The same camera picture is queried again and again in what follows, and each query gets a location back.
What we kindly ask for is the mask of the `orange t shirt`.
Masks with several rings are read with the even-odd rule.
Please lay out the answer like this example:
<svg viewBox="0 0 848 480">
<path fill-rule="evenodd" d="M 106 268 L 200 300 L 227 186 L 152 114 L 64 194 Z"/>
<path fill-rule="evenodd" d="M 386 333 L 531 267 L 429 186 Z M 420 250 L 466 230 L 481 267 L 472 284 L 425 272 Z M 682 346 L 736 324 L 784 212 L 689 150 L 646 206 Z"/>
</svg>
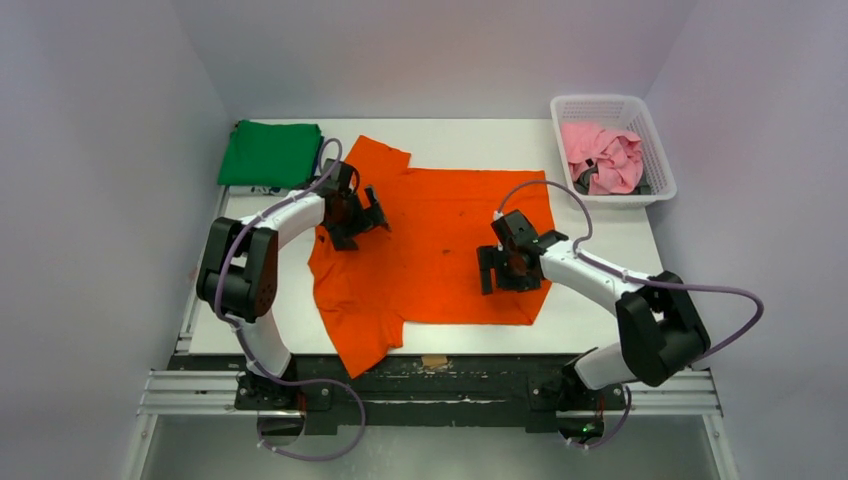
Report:
<svg viewBox="0 0 848 480">
<path fill-rule="evenodd" d="M 530 325 L 549 291 L 481 291 L 477 250 L 496 238 L 501 203 L 554 226 L 540 171 L 424 169 L 410 154 L 360 136 L 346 161 L 372 185 L 388 220 L 338 251 L 315 231 L 313 297 L 347 373 L 358 377 L 403 344 L 406 323 Z"/>
</svg>

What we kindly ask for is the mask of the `pink t shirt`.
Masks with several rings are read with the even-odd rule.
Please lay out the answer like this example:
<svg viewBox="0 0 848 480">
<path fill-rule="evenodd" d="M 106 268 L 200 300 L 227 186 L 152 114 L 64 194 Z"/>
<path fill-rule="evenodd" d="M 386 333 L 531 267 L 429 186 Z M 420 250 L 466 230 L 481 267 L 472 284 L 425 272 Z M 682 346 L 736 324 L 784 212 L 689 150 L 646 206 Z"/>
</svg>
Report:
<svg viewBox="0 0 848 480">
<path fill-rule="evenodd" d="M 597 165 L 599 195 L 643 195 L 650 192 L 644 173 L 643 142 L 639 135 L 595 122 L 565 123 L 560 132 L 572 184 L 584 170 Z"/>
</svg>

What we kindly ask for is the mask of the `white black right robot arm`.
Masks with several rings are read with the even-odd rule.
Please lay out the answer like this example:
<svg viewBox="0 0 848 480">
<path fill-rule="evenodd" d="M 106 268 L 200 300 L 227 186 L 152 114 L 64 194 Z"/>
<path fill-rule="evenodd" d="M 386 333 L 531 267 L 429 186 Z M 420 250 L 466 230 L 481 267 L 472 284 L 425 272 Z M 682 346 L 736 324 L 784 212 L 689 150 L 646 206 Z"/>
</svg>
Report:
<svg viewBox="0 0 848 480">
<path fill-rule="evenodd" d="M 497 245 L 477 250 L 483 294 L 528 292 L 550 281 L 616 319 L 617 342 L 593 348 L 564 367 L 561 392 L 569 404 L 584 407 L 611 385 L 659 386 L 710 349 L 709 334 L 677 275 L 630 274 L 583 252 L 556 230 L 538 233 L 518 210 L 496 214 L 491 227 Z"/>
</svg>

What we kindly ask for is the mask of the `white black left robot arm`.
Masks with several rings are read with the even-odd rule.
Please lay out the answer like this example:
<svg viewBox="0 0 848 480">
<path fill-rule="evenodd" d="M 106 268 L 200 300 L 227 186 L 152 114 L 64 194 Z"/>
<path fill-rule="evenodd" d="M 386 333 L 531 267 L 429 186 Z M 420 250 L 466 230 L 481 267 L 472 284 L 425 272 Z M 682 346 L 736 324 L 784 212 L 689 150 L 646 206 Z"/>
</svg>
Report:
<svg viewBox="0 0 848 480">
<path fill-rule="evenodd" d="M 359 171 L 329 160 L 321 176 L 258 213 L 213 221 L 196 280 L 196 295 L 234 331 L 250 372 L 264 377 L 259 395 L 272 408 L 297 399 L 285 372 L 292 354 L 271 309 L 278 290 L 278 255 L 300 234 L 321 227 L 336 251 L 355 251 L 356 236 L 389 227 L 372 186 Z"/>
</svg>

